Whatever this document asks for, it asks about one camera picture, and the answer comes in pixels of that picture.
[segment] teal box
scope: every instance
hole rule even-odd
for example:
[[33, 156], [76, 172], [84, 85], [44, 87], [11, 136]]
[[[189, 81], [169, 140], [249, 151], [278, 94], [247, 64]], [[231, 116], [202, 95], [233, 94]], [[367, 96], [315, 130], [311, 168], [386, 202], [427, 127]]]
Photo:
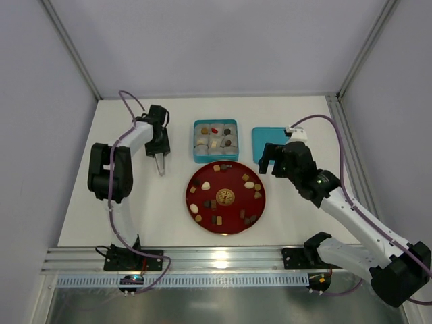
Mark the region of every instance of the teal box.
[[[238, 152], [235, 155], [195, 155], [194, 152], [194, 139], [195, 139], [195, 127], [199, 124], [234, 124], [236, 125], [237, 130], [237, 149]], [[228, 161], [238, 161], [238, 155], [240, 154], [240, 139], [238, 136], [238, 125], [237, 121], [234, 119], [200, 119], [194, 122], [194, 131], [192, 136], [192, 154], [194, 155], [195, 163], [207, 164], [220, 160], [228, 160]]]

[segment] purple cable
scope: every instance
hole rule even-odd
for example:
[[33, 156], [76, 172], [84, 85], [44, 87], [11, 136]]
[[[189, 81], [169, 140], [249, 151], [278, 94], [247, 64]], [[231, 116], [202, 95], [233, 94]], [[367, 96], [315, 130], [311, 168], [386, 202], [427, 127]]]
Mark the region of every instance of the purple cable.
[[415, 300], [412, 298], [409, 298], [408, 301], [421, 306], [432, 306], [432, 302], [421, 302], [420, 300]]
[[141, 294], [143, 292], [147, 292], [150, 289], [152, 289], [161, 279], [163, 276], [167, 273], [169, 267], [171, 266], [171, 258], [166, 255], [155, 255], [155, 254], [149, 254], [149, 253], [143, 253], [138, 250], [135, 250], [131, 246], [129, 246], [128, 243], [122, 238], [120, 233], [117, 231], [117, 228], [114, 224], [114, 216], [113, 216], [113, 205], [111, 204], [111, 199], [113, 197], [113, 183], [114, 183], [114, 152], [117, 145], [127, 136], [129, 135], [134, 128], [130, 128], [126, 133], [122, 134], [118, 140], [115, 141], [114, 145], [111, 147], [111, 151], [109, 153], [109, 185], [108, 185], [108, 209], [109, 209], [109, 223], [111, 224], [111, 228], [113, 229], [113, 232], [115, 236], [117, 236], [118, 240], [131, 252], [138, 254], [142, 257], [146, 258], [153, 258], [153, 259], [166, 259], [168, 260], [168, 266], [163, 270], [162, 274], [158, 276], [158, 278], [148, 285], [147, 287], [137, 291], [135, 294]]
[[[301, 124], [302, 122], [305, 122], [306, 120], [312, 119], [312, 118], [323, 118], [331, 123], [333, 128], [335, 129], [337, 141], [339, 142], [339, 154], [340, 154], [340, 183], [342, 191], [344, 192], [344, 196], [350, 206], [353, 210], [357, 212], [357, 214], [366, 221], [374, 230], [376, 230], [378, 233], [380, 233], [386, 240], [391, 242], [394, 246], [397, 246], [400, 250], [402, 250], [404, 253], [406, 253], [412, 260], [414, 260], [415, 263], [417, 263], [423, 270], [426, 271], [427, 275], [432, 278], [432, 271], [423, 263], [421, 262], [415, 255], [413, 255], [407, 248], [405, 248], [403, 245], [401, 245], [398, 241], [393, 240], [393, 238], [388, 235], [385, 231], [383, 231], [381, 228], [379, 228], [375, 223], [373, 223], [356, 205], [354, 205], [354, 202], [350, 198], [350, 195], [348, 194], [348, 191], [345, 187], [345, 179], [344, 179], [344, 144], [342, 143], [342, 136], [340, 134], [339, 128], [330, 117], [327, 117], [326, 115], [310, 115], [308, 117], [305, 117], [296, 123], [294, 123], [291, 127], [296, 127], [297, 125]], [[423, 304], [431, 304], [432, 302], [421, 302]]]
[[132, 112], [132, 109], [130, 109], [128, 102], [126, 101], [126, 99], [124, 98], [123, 94], [128, 95], [130, 97], [132, 97], [133, 99], [135, 99], [135, 101], [140, 105], [141, 109], [143, 112], [146, 112], [146, 109], [144, 108], [144, 106], [142, 105], [141, 101], [139, 101], [138, 98], [136, 98], [132, 93], [125, 91], [125, 90], [120, 90], [119, 91], [119, 96], [122, 99], [124, 105], [126, 106], [126, 108], [128, 109], [130, 115], [132, 116], [132, 122], [134, 123], [134, 127], [136, 126], [136, 120], [135, 120], [135, 115]]

